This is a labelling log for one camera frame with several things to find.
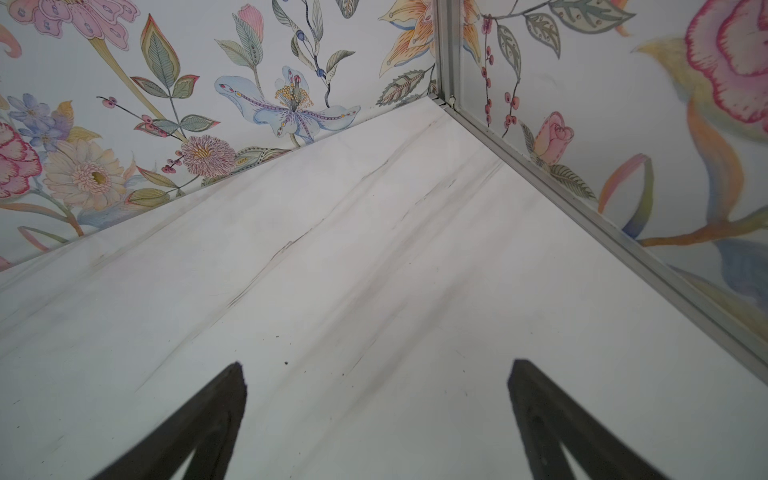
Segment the orange lily flower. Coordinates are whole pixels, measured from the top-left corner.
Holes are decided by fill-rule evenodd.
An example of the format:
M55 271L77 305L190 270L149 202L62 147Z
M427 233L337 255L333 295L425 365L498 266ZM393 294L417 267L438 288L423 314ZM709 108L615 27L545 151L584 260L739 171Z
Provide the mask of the orange lily flower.
M475 0L464 2L464 49L472 54L475 62L480 65L480 41L475 23L480 19L480 10ZM392 67L404 65L414 58L420 57L428 50L435 54L435 27L432 0L396 0L389 12L379 20L391 23L405 30L397 38L392 50L382 62L379 76Z

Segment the pink flower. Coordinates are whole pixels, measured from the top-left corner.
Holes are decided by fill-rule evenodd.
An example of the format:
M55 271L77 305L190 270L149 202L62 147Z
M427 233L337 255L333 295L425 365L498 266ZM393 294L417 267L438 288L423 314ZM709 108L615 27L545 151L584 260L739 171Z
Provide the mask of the pink flower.
M210 135L190 137L181 146L184 164L194 175L218 177L229 175L235 168L235 150L230 145Z
M717 106L744 123L762 120L768 132L768 0L707 0L685 42Z
M132 22L139 15L131 0L11 0L8 12L42 34L61 38L61 23L71 23L89 40L106 38L121 50L128 50L128 32L118 18Z
M573 137L574 129L565 126L559 112L552 112L536 135L533 151L544 163L554 165L559 162Z
M240 20L246 22L256 32L256 36L259 37L259 41L264 39L264 17L261 16L255 7L250 3L246 3L238 12L237 16Z
M0 198L29 190L29 177L43 171L35 149L11 128L0 122Z

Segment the aluminum frame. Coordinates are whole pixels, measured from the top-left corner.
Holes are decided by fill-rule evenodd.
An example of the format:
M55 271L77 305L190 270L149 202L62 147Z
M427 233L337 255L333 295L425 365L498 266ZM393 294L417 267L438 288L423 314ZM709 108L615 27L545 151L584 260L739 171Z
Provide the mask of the aluminum frame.
M624 265L645 280L654 290L684 314L734 359L768 385L768 349L712 299L691 286L670 267L624 235L595 210L570 195L555 180L504 142L497 134L462 109L460 53L461 2L435 2L435 61L438 67L438 95L430 97L441 104L457 122L497 154L553 204Z

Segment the floral wallpaper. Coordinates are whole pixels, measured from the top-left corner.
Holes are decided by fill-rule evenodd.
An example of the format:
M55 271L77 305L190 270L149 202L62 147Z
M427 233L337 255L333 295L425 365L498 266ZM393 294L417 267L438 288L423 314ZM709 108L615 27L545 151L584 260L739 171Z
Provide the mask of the floral wallpaper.
M465 23L462 107L768 358L768 0L477 0Z
M0 3L0 270L435 88L428 0Z

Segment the marble shower base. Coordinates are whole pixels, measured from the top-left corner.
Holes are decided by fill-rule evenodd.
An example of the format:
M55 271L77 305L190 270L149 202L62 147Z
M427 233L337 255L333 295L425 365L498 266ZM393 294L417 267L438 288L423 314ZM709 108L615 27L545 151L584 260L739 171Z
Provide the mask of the marble shower base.
M425 99L0 273L0 478L236 360L228 478L530 478L515 358L672 478L768 472L768 387Z

